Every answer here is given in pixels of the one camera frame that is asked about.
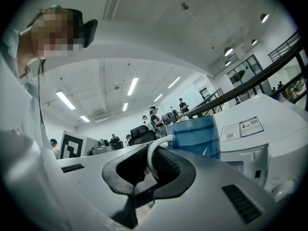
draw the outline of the neck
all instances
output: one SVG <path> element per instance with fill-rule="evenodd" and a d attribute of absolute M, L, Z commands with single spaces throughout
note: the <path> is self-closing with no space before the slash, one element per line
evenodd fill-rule
<path fill-rule="evenodd" d="M 28 28 L 19 34 L 16 58 L 18 75 L 20 78 L 26 75 L 26 68 L 28 67 L 28 64 L 33 59 L 37 58 L 33 51 L 30 29 L 31 28 Z"/>

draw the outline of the black cap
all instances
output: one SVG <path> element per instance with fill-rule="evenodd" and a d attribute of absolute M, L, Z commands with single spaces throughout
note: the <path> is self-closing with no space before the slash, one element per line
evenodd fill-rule
<path fill-rule="evenodd" d="M 58 142 L 57 142 L 56 139 L 51 139 L 51 140 L 50 140 L 50 143 L 51 143 L 51 144 L 57 144 Z"/>

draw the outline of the blue container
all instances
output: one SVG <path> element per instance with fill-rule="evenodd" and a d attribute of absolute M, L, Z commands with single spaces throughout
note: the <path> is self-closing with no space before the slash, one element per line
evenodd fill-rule
<path fill-rule="evenodd" d="M 220 159 L 219 133 L 212 115 L 169 125 L 167 135 L 173 136 L 168 142 L 173 149 Z"/>

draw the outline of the window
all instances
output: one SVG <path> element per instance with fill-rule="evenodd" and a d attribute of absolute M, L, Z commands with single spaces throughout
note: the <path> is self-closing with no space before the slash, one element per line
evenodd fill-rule
<path fill-rule="evenodd" d="M 233 70 L 227 73 L 230 81 L 234 87 L 237 87 L 262 71 L 261 65 L 257 61 L 254 55 L 250 56 L 247 60 L 236 66 Z M 240 96 L 242 102 L 246 101 L 250 97 L 257 95 L 258 93 L 264 93 L 266 95 L 271 94 L 271 87 L 268 80 L 263 81 L 261 84 L 255 86 L 249 91 L 243 93 Z"/>

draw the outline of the white handle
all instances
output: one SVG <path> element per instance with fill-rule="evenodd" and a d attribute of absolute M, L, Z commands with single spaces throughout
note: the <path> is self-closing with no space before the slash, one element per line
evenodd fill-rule
<path fill-rule="evenodd" d="M 153 153 L 154 153 L 155 149 L 157 148 L 157 146 L 159 146 L 163 142 L 168 142 L 168 141 L 173 141 L 172 135 L 168 135 L 166 137 L 163 137 L 161 139 L 154 141 L 148 149 L 148 154 L 147 154 L 148 167 L 149 167 L 149 170 L 152 173 L 152 175 L 154 175 L 157 179 L 158 179 L 158 174 L 157 174 L 157 171 L 155 170 L 155 168 L 153 167 L 152 156 L 153 156 Z"/>

